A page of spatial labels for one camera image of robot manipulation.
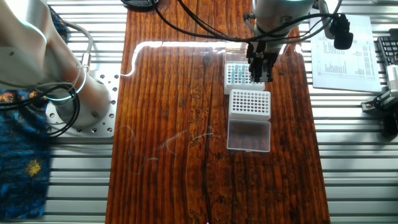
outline metal slotted table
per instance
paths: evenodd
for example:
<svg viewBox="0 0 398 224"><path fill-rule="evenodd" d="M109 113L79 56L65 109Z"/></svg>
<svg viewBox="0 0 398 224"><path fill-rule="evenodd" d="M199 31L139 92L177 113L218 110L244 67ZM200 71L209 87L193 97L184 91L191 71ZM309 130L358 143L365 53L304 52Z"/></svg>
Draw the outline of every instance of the metal slotted table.
<svg viewBox="0 0 398 224"><path fill-rule="evenodd" d="M127 9L120 1L48 1L62 18L83 26L95 40L92 69L118 74ZM374 40L398 28L398 6L343 1L341 11L370 16ZM308 30L308 23L299 26ZM81 57L87 45L74 32L69 47ZM310 42L302 43L312 111L332 223L398 223L398 140L380 142L379 120L362 113L369 93L312 88ZM379 76L386 73L377 51ZM29 223L104 223L112 139L61 139L52 146L52 171L45 215Z"/></svg>

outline keyboard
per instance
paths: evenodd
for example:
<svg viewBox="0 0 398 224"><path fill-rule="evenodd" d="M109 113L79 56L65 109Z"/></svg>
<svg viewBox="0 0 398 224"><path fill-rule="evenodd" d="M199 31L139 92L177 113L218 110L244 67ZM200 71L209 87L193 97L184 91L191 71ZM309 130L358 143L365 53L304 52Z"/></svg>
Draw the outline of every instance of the keyboard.
<svg viewBox="0 0 398 224"><path fill-rule="evenodd" d="M394 64L394 56L398 54L398 40L394 40L392 37L379 37L377 45L381 51L384 65Z"/></svg>

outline wooden board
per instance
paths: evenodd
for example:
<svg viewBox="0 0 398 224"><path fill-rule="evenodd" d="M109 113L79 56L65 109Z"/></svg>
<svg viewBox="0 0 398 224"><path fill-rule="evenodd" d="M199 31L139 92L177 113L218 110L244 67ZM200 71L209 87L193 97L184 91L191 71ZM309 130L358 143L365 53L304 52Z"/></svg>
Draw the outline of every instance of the wooden board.
<svg viewBox="0 0 398 224"><path fill-rule="evenodd" d="M252 35L242 21L251 1L185 2L230 36ZM159 8L205 34L177 1ZM106 223L329 223L300 46L287 47L266 86L271 152L247 153L226 149L224 54L206 41L129 11L122 72L134 71L121 77Z"/></svg>

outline black cable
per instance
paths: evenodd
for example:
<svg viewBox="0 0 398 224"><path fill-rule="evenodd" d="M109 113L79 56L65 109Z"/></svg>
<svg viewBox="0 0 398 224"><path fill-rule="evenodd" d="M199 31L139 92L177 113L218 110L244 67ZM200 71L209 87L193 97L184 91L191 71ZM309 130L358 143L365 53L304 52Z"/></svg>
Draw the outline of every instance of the black cable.
<svg viewBox="0 0 398 224"><path fill-rule="evenodd" d="M201 20L195 13L193 13L187 5L185 5L182 0L177 0L180 5L182 6L182 8L184 9L184 11L200 26L202 27L205 31L209 32L210 34L213 34L214 36L220 36L219 34L216 34L215 32L213 32L212 30L209 30L206 26L208 26L209 28L212 28L214 31L219 32L221 35L224 35L225 37L228 37L226 34L224 34L223 32L219 31L218 29L215 29L214 27L210 26L209 24L207 24L206 22L204 22L203 20Z"/></svg>
<svg viewBox="0 0 398 224"><path fill-rule="evenodd" d="M41 99L44 95L46 95L54 90L57 90L57 89L64 89L64 90L68 91L70 96L73 98L73 115L72 115L70 121L63 128L61 128L57 131L54 131L53 133L48 133L49 136L59 133L56 136L51 136L52 138L58 137L61 134L65 133L76 122L77 117L80 113L80 100L79 100L79 97L76 94L76 91L74 88L71 89L69 86L66 86L65 84L57 85L51 89L44 91L43 93L38 93L34 97L26 99L26 100L16 101L16 102L12 102L12 103L0 103L0 106L4 107L4 108L0 108L0 111L18 110L20 108L29 106L32 103L34 103L35 101Z"/></svg>
<svg viewBox="0 0 398 224"><path fill-rule="evenodd" d="M324 19L320 19L317 23L315 23L310 30L306 31L306 33L298 36L293 36L293 37L282 37L282 38L276 38L272 39L272 41L277 41L277 40L289 40L289 39L294 39L294 38L302 38L305 37L307 34L309 34L320 22L322 22Z"/></svg>
<svg viewBox="0 0 398 224"><path fill-rule="evenodd" d="M257 35L257 36L255 36L255 37L250 37L250 38L247 38L247 39L240 39L240 38L232 38L232 37L223 37L223 36L221 36L221 35L219 35L219 34L215 34L212 30L209 30L207 27L205 27L201 22L198 22L197 16L196 16L196 15L193 16L193 15L192 15L193 12L192 12L191 10L189 10L189 8L188 8L186 5L184 5L184 3L182 3L182 4L180 3L183 7L185 6L185 7L184 7L184 10L188 13L188 15L189 15L195 22L198 23L198 25L200 25L200 26L201 26L202 28L204 28L207 32L209 32L209 33L211 33L211 34L213 34L213 35L202 35L202 34L196 34L196 33L192 33L192 32L185 31L185 30L183 30L183 29L181 29L181 28L178 28L178 27L176 27L175 25L171 24L171 23L162 15L162 13L159 11L159 8L158 8L157 5L155 4L154 0L150 0L150 1L151 1L151 3L152 3L152 5L153 5L153 7L154 7L154 9L155 9L155 11L156 11L156 13L159 15L159 17L160 17L167 25L169 25L171 28L173 28L173 29L175 29L175 30L177 30L177 31L179 31L179 32L182 32L183 34L192 35L192 36L194 36L194 37L202 37L202 38L209 38L209 39L221 39L221 40L228 40L228 41L233 41L233 42L251 42L251 41L256 41L256 40L259 40L259 39L263 39L263 38L265 38L265 37L269 37L270 35L272 35L272 34L278 32L278 31L280 31L280 30L282 30L282 29L285 29L285 28L287 28L287 27L289 27L289 26L292 26L292 25L294 25L294 24L296 24L296 23L298 23L298 22L304 21L304 20L306 20L306 19L311 19L311 18L315 18L315 17L336 17L336 16L337 16L336 14L322 14L322 13L310 14L310 15L306 15L306 16L300 17L300 18L298 18L298 19L295 19L295 20L293 20L293 21L286 22L286 23L284 23L283 25L281 25L280 27L277 27L277 28L275 28L275 29L273 29L273 30L271 30L271 31L269 31L269 32L267 32L267 33L265 33L265 34Z"/></svg>
<svg viewBox="0 0 398 224"><path fill-rule="evenodd" d="M194 37L202 37L202 38L210 38L210 39L214 39L214 38L215 38L213 35L196 34L196 33L188 32L188 31L185 31L185 30L183 30L183 29L180 29L180 28L176 27L175 25L171 24L171 23L162 15L162 13L160 13L159 9L157 8L157 5L155 4L155 1L154 1L154 0L150 0L150 1L151 1L151 3L152 3L152 5L153 5L153 7L154 7L154 9L155 9L155 11L156 11L156 13L158 14L158 16L163 20L163 22L165 22L165 23L166 23L167 25L169 25L171 28L173 28L173 29L175 29L175 30L177 30L177 31L179 31L179 32L181 32L181 33L183 33L183 34L191 35L191 36L194 36Z"/></svg>
<svg viewBox="0 0 398 224"><path fill-rule="evenodd" d="M50 88L50 89L44 91L43 93L38 93L34 97L26 99L26 100L15 101L15 102L11 102L11 103L0 103L0 107L5 107L5 108L0 108L0 111L9 111L9 110L18 109L21 106L30 105L34 101L41 99L46 94L49 94L50 92L52 92L54 90L63 88L63 86L64 86L63 84L62 85L57 85L57 86L55 86L53 88Z"/></svg>
<svg viewBox="0 0 398 224"><path fill-rule="evenodd" d="M80 99L77 93L74 91L75 89L70 89L67 87L64 87L65 90L68 90L70 96L73 98L73 115L70 118L69 122L62 127L61 129L54 131L52 133L48 133L49 136L57 134L56 136L51 136L51 138L56 138L65 133L66 131L69 130L69 128L72 127L72 125L76 122L79 114L80 114Z"/></svg>

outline wooden table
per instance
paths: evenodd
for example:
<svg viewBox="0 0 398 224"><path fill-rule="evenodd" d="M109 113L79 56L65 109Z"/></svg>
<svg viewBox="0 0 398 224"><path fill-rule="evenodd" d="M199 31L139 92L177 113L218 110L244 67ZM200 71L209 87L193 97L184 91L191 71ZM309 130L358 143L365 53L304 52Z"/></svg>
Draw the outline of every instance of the wooden table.
<svg viewBox="0 0 398 224"><path fill-rule="evenodd" d="M242 20L251 0L185 2L229 36L252 36ZM205 34L177 1L159 8ZM206 41L129 11L122 72L134 71L120 84L106 223L329 223L300 46L287 47L266 85L271 152L248 153L226 149L224 54Z"/></svg>

